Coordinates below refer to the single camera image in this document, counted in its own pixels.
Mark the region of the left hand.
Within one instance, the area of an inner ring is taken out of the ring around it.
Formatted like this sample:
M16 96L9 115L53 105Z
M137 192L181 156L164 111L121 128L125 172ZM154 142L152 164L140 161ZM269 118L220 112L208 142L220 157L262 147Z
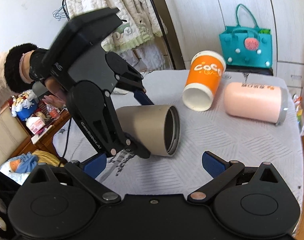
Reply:
M45 87L51 92L51 95L45 95L42 101L55 108L63 108L66 106L66 92L61 85L53 77L49 77L45 81Z

